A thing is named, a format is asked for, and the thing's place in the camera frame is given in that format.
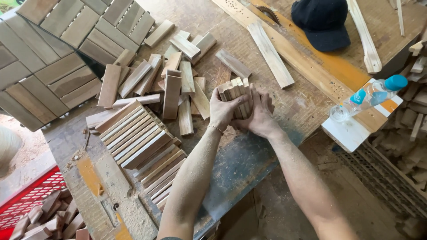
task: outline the black baseball cap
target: black baseball cap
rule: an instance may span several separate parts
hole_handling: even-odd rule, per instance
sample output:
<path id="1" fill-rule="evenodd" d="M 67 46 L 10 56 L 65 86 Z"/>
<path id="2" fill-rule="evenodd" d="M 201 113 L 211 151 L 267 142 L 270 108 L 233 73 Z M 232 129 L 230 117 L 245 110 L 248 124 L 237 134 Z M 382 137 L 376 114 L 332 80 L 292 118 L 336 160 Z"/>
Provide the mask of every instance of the black baseball cap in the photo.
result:
<path id="1" fill-rule="evenodd" d="M 292 4 L 292 20 L 313 47 L 321 52 L 350 45 L 344 23 L 347 18 L 346 0 L 300 0 Z"/>

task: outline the workbench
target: workbench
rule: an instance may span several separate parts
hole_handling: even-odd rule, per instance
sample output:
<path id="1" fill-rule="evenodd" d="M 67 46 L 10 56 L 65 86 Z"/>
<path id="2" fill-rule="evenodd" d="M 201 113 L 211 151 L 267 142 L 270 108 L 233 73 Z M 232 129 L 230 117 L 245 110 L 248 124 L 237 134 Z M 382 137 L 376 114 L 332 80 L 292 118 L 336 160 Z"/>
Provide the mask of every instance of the workbench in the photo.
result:
<path id="1" fill-rule="evenodd" d="M 260 0 L 253 0 L 253 2 L 255 5 L 262 3 Z M 242 3 L 252 8 L 251 3 L 246 1 Z M 292 3 L 293 0 L 266 1 L 266 4 L 288 20 L 291 20 Z M 413 42 L 424 26 L 426 8 L 418 4 L 414 5 L 412 1 L 403 6 L 406 37 L 400 36 L 397 12 L 392 9 L 387 0 L 358 0 L 358 3 L 383 66 L 386 66 L 398 53 L 405 54 L 402 50 Z M 221 48 L 225 48 L 252 70 L 253 74 L 250 76 L 249 82 L 254 83 L 259 90 L 269 92 L 273 97 L 274 117 L 295 145 L 301 144 L 327 119 L 327 111 L 333 102 L 287 63 L 285 65 L 295 83 L 284 90 L 280 89 L 249 32 L 212 1 L 159 0 L 139 1 L 139 4 L 149 11 L 159 23 L 168 19 L 176 25 L 176 28 L 155 48 L 142 46 L 137 60 L 148 59 L 151 53 L 163 54 L 170 45 L 169 38 L 179 30 L 190 32 L 192 38 L 197 34 L 205 35 L 210 32 L 217 39 L 217 44 L 195 66 L 199 76 L 206 77 L 208 98 L 216 86 L 216 74 L 220 64 L 220 61 L 215 58 L 215 53 Z M 275 26 L 275 29 L 289 39 L 296 48 L 322 64 L 325 69 L 333 70 L 342 67 L 339 64 L 333 66 L 322 62 L 322 59 L 318 58 L 318 54 L 306 48 L 305 36 L 293 30 L 296 28 L 295 25 L 282 24 L 283 27 Z M 348 15 L 345 25 L 350 35 L 351 46 L 329 54 L 331 56 L 340 55 L 360 73 L 367 75 L 363 62 L 363 48 L 350 15 Z M 351 82 L 345 82 L 345 84 L 352 89 L 358 89 L 358 86 L 352 85 Z M 96 104 L 97 100 L 91 99 L 73 109 L 70 113 L 43 128 L 43 134 L 91 236 L 95 240 L 121 240 L 128 239 L 130 234 L 134 240 L 143 239 L 141 236 L 144 235 L 144 231 L 140 228 L 142 223 L 138 222 L 139 214 L 131 209 L 126 209 L 127 204 L 135 202 L 139 198 L 157 226 L 160 223 L 161 212 L 143 193 L 141 183 L 132 177 L 134 170 L 124 170 L 129 181 L 128 184 L 122 180 L 115 180 L 114 177 L 120 178 L 118 167 L 105 171 L 106 164 L 104 163 L 109 161 L 111 156 L 98 136 L 89 137 L 85 151 L 87 135 L 82 133 L 87 127 L 85 118 L 104 110 L 97 107 Z M 185 137 L 179 135 L 177 122 L 166 123 L 171 133 L 182 140 L 181 148 L 187 154 L 198 143 L 209 124 L 209 121 L 203 121 L 201 118 L 194 118 L 193 121 L 197 131 L 194 135 Z M 74 156 L 78 156 L 79 160 L 72 160 Z M 252 133 L 236 132 L 229 127 L 221 139 L 210 188 L 195 225 L 194 239 L 199 239 L 212 226 L 215 226 L 218 220 L 277 164 L 277 157 L 265 139 Z M 111 223 L 99 199 L 92 194 L 93 183 L 88 181 L 87 176 L 88 172 L 93 171 L 97 175 L 104 175 L 104 178 L 100 177 L 100 181 L 111 201 L 118 203 L 116 210 L 121 216 L 118 225 L 126 226 L 129 231 L 127 235 L 124 233 L 126 231 L 123 230 L 123 227 L 121 229 L 114 227 L 117 222 Z"/>

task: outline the bracelet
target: bracelet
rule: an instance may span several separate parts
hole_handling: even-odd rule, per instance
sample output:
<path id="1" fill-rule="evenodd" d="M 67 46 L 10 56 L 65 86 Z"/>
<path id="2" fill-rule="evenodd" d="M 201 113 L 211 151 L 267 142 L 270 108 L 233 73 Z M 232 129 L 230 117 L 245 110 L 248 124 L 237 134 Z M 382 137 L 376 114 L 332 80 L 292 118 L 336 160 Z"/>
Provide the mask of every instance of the bracelet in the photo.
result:
<path id="1" fill-rule="evenodd" d="M 214 128 L 214 129 L 218 130 L 221 133 L 221 136 L 224 136 L 224 132 L 221 131 L 219 128 L 217 128 L 215 126 L 212 126 L 212 125 L 209 125 L 208 128 Z"/>

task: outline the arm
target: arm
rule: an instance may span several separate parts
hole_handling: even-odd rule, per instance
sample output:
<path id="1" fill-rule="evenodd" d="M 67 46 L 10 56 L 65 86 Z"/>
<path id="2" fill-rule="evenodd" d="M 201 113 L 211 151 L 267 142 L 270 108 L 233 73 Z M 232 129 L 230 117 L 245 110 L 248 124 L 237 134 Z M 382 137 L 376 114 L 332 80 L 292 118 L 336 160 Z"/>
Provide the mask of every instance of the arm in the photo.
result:
<path id="1" fill-rule="evenodd" d="M 274 105 L 269 94 L 260 94 L 253 84 L 251 93 L 254 101 L 252 116 L 247 120 L 234 120 L 231 125 L 251 130 L 268 139 L 278 156 L 293 198 L 320 240 L 357 240 L 357 235 L 339 210 L 335 198 L 310 161 L 273 119 Z"/>
<path id="2" fill-rule="evenodd" d="M 218 89 L 215 88 L 210 102 L 211 122 L 209 126 L 217 127 L 224 132 L 231 122 L 234 109 L 247 100 L 248 96 L 242 95 L 233 101 L 222 102 Z M 208 127 L 179 169 L 163 211 L 157 235 L 158 240 L 164 237 L 193 239 L 194 220 L 209 187 L 221 136 L 220 131 Z"/>

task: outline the plastic crate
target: plastic crate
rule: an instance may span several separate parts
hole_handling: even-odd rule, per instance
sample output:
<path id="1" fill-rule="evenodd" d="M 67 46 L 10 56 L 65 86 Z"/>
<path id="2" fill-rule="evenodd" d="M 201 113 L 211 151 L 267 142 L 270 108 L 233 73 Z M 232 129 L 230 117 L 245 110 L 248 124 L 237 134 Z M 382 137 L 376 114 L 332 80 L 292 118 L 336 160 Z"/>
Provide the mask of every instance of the plastic crate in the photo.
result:
<path id="1" fill-rule="evenodd" d="M 18 220 L 34 205 L 41 206 L 41 201 L 50 192 L 66 186 L 58 166 L 54 164 L 0 203 L 0 240 L 10 238 Z"/>

